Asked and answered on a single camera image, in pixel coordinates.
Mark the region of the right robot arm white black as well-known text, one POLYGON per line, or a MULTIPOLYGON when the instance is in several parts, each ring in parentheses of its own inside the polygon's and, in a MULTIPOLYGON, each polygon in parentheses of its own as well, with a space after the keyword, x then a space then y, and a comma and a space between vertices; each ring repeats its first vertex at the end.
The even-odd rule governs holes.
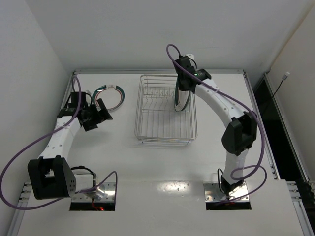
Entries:
POLYGON ((203 86, 179 67, 174 67, 178 74, 175 86, 175 111, 183 111, 190 101, 190 96, 195 94, 207 103, 225 126, 221 142, 226 150, 226 161, 220 189, 228 195, 244 182, 245 159, 256 140, 257 124, 245 109, 238 108, 229 99, 203 86))

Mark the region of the green red rimmed plate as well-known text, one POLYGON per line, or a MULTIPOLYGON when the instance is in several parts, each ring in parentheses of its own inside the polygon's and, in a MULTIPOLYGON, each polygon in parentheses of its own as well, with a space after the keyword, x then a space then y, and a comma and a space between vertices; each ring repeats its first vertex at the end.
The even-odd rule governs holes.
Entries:
POLYGON ((92 99, 98 110, 100 110, 98 100, 102 99, 108 112, 114 112, 122 106, 125 92, 118 85, 102 85, 93 92, 92 99))
POLYGON ((182 110, 182 105, 180 103, 180 99, 179 99, 179 95, 180 95, 180 90, 179 90, 179 81, 176 81, 176 85, 175 85, 175 97, 174 97, 174 108, 176 112, 180 112, 182 110))

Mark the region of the white plate with grey rim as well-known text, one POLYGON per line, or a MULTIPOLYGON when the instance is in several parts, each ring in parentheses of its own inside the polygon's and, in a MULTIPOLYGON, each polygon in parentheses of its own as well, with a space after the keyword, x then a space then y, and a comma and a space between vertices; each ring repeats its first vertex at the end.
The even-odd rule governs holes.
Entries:
POLYGON ((186 108, 190 100, 190 91, 181 91, 178 93, 178 102, 179 102, 179 111, 182 111, 186 108))

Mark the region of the small blue patterned plate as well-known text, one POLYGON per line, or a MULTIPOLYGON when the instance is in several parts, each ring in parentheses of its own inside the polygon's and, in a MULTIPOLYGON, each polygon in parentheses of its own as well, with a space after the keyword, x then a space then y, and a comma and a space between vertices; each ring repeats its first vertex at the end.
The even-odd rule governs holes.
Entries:
POLYGON ((188 93, 186 104, 185 104, 186 107, 189 105, 190 99, 191 99, 191 92, 188 93))

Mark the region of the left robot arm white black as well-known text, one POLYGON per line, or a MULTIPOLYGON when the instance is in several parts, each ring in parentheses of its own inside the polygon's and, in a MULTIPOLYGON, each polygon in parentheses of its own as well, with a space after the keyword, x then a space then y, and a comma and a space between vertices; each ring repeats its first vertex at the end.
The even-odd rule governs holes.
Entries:
POLYGON ((56 132, 37 159, 28 163, 34 196, 38 200, 73 197, 76 193, 92 195, 98 191, 96 174, 75 174, 67 159, 79 130, 90 131, 98 124, 112 120, 103 100, 87 101, 86 92, 72 92, 61 108, 56 132))

